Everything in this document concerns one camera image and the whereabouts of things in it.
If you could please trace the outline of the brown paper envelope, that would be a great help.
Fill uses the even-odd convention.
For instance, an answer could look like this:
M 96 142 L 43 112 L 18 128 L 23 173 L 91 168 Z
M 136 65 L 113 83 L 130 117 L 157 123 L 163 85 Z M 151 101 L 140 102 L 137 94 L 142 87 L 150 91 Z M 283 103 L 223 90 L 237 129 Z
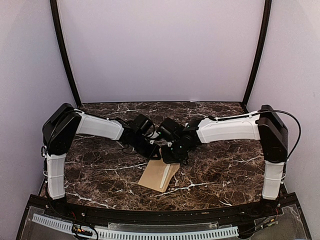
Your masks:
M 138 181 L 138 185 L 158 191 L 160 193 L 164 193 L 167 190 L 172 177 L 180 169 L 179 163 L 172 163 L 170 166 L 166 181 L 164 183 L 164 186 L 162 189 L 160 189 L 160 183 L 161 183 L 166 165 L 167 164 L 164 163 L 162 159 L 150 160 L 142 176 Z

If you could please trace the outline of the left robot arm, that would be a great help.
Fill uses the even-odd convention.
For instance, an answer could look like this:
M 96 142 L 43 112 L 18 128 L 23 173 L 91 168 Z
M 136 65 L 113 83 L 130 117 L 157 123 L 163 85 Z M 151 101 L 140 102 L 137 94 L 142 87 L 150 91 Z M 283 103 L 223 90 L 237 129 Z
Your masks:
M 42 127 L 41 154 L 45 159 L 47 194 L 53 200 L 51 210 L 60 218 L 67 218 L 71 213 L 70 206 L 62 198 L 66 196 L 65 161 L 77 135 L 121 142 L 149 160 L 160 160 L 160 146 L 153 143 L 156 132 L 152 130 L 147 134 L 153 126 L 153 122 L 143 114 L 133 120 L 106 118 L 63 103 Z

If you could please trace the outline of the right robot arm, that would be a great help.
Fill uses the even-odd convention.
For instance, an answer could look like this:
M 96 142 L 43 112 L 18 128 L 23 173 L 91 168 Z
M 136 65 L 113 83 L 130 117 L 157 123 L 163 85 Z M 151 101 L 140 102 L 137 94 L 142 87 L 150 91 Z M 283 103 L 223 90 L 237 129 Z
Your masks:
M 188 160 L 189 151 L 202 144 L 219 141 L 253 140 L 262 147 L 265 161 L 263 200 L 255 205 L 255 213 L 266 217 L 275 208 L 280 186 L 285 178 L 287 161 L 293 153 L 289 150 L 289 130 L 279 114 L 296 120 L 296 117 L 270 105 L 262 105 L 250 113 L 194 119 L 185 125 L 166 118 L 156 132 L 167 144 L 161 147 L 165 163 L 182 163 Z

